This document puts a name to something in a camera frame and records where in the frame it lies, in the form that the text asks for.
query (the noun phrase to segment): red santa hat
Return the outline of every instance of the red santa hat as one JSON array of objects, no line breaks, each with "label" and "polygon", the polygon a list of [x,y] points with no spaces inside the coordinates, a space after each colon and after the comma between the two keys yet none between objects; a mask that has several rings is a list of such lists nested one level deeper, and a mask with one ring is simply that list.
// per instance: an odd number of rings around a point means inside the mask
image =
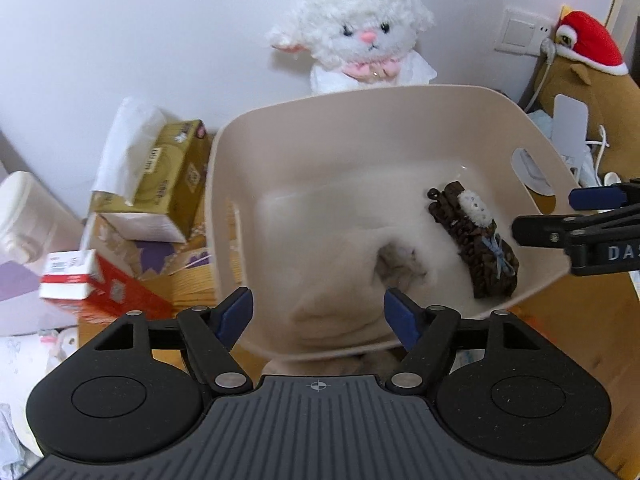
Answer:
[{"label": "red santa hat", "polygon": [[611,75],[629,73],[609,31],[586,12],[574,10],[560,21],[556,43],[562,57]]}]

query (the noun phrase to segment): white fluffy plush toy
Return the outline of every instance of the white fluffy plush toy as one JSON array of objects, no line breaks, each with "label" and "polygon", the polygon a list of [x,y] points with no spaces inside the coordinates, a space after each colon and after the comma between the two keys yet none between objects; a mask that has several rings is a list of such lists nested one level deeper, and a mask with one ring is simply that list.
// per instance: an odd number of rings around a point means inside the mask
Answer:
[{"label": "white fluffy plush toy", "polygon": [[308,50],[314,94],[428,84],[436,71],[414,50],[434,24],[420,0],[303,0],[268,34],[284,52]]}]

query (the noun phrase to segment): pink bow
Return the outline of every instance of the pink bow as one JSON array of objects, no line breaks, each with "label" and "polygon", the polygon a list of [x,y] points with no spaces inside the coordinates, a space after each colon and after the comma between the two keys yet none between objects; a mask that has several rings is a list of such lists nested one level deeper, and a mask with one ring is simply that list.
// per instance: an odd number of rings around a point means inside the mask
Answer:
[{"label": "pink bow", "polygon": [[400,73],[400,63],[394,59],[373,63],[349,63],[342,68],[342,72],[365,83],[387,81]]}]

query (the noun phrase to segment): blue ribbon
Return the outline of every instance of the blue ribbon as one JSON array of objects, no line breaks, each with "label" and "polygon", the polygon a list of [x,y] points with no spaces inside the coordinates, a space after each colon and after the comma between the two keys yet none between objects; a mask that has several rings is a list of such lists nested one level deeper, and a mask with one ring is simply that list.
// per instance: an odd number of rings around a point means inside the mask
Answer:
[{"label": "blue ribbon", "polygon": [[504,257],[504,251],[502,250],[502,238],[500,238],[500,235],[498,233],[494,233],[491,239],[483,236],[482,243],[485,244],[487,249],[489,249],[495,256],[495,261],[498,266],[498,279],[500,279],[500,275],[503,271],[507,276],[513,276],[515,274],[515,270],[513,270],[511,264]]}]

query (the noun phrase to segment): pink nose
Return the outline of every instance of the pink nose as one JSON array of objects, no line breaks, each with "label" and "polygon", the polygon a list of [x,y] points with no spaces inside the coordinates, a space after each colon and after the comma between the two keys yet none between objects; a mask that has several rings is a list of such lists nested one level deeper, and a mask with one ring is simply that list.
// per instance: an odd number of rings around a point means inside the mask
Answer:
[{"label": "pink nose", "polygon": [[376,41],[377,37],[378,35],[372,30],[365,30],[364,32],[360,33],[360,39],[365,43],[373,43],[374,41]]}]

